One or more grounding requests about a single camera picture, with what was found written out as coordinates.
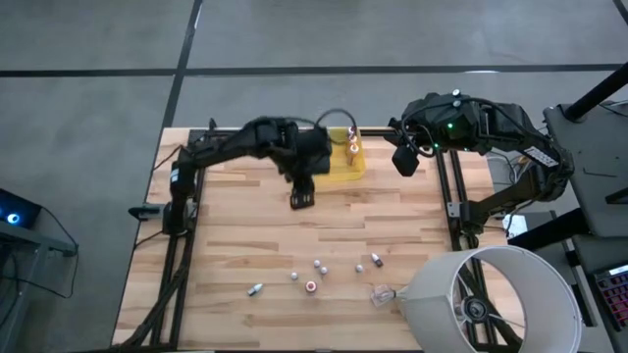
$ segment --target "small cylinder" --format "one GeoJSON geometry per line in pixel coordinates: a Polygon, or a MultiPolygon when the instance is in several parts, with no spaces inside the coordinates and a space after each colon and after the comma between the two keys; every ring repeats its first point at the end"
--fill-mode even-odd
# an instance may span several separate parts
{"type": "Polygon", "coordinates": [[[346,135],[351,137],[353,135],[357,135],[357,126],[349,126],[346,129],[346,135]]]}
{"type": "Polygon", "coordinates": [[[358,152],[360,152],[360,147],[358,147],[357,143],[351,143],[346,151],[346,163],[348,165],[353,166],[358,152]]]}

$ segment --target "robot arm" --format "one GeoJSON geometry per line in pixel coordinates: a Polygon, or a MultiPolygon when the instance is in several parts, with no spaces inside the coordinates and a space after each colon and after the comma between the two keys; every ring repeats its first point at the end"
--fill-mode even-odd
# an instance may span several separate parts
{"type": "Polygon", "coordinates": [[[164,232],[186,232],[186,204],[194,193],[198,170],[244,156],[273,160],[279,174],[292,182],[292,209],[314,205],[312,176],[330,170],[330,138],[327,130],[318,125],[299,132],[294,120],[261,117],[226,138],[213,135],[210,129],[207,138],[182,148],[177,161],[172,164],[172,202],[164,209],[164,232]]]}
{"type": "Polygon", "coordinates": [[[536,131],[525,111],[515,104],[493,103],[458,90],[446,95],[430,93],[408,104],[401,120],[391,119],[389,126],[395,136],[387,140],[397,146],[392,162],[405,177],[414,174],[419,154],[433,157],[438,149],[484,155],[498,148],[518,151],[535,162],[507,189],[450,210],[458,214],[466,231],[481,233],[490,215],[512,212],[522,202],[555,200],[573,173],[570,153],[536,131]]]}

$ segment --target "wooden tabletop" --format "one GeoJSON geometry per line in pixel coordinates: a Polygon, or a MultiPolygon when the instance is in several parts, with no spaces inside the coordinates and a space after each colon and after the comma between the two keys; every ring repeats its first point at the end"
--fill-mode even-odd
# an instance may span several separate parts
{"type": "MultiPolygon", "coordinates": [[[[157,161],[185,143],[187,133],[166,129],[157,161]]],[[[270,160],[241,158],[209,169],[181,349],[419,348],[395,303],[377,309],[370,293],[378,284],[404,287],[428,259],[450,250],[436,160],[422,158],[413,177],[402,177],[384,139],[365,138],[363,149],[367,171],[361,180],[317,184],[316,205],[299,211],[290,209],[291,185],[270,160]],[[370,253],[379,254],[384,266],[377,268],[370,253]],[[324,277],[313,267],[316,259],[329,269],[324,277]],[[308,280],[318,283],[313,295],[304,290],[308,280]],[[249,297],[246,291],[259,282],[264,288],[249,297]]],[[[473,153],[460,153],[460,160],[469,199],[492,194],[486,160],[473,153]]],[[[170,200],[169,172],[166,163],[154,173],[148,202],[170,200]]],[[[451,170],[448,175],[455,187],[451,170]]],[[[159,230],[160,222],[144,223],[138,240],[159,230]]],[[[480,240],[482,246],[505,244],[497,230],[480,240]]],[[[114,343],[129,337],[154,304],[167,243],[160,235],[134,252],[114,343]]],[[[507,282],[494,269],[485,267],[485,274],[502,314],[522,322],[507,282]]]]}

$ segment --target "white lamp shade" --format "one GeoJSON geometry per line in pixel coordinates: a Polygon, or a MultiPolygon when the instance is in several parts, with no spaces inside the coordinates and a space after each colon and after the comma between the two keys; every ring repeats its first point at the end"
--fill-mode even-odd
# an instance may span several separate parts
{"type": "Polygon", "coordinates": [[[577,351],[582,320],[560,274],[528,250],[491,246],[431,259],[398,293],[403,315],[426,353],[476,352],[459,329],[452,306],[456,276],[471,257],[501,271],[519,296],[526,318],[520,353],[577,351]]]}

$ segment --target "clear plastic object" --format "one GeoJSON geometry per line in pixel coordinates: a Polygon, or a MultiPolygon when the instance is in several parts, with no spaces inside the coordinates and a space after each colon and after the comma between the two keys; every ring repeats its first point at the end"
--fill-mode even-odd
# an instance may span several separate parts
{"type": "Polygon", "coordinates": [[[380,284],[373,289],[371,293],[371,300],[376,308],[390,302],[396,297],[396,292],[392,290],[387,284],[380,284]]]}

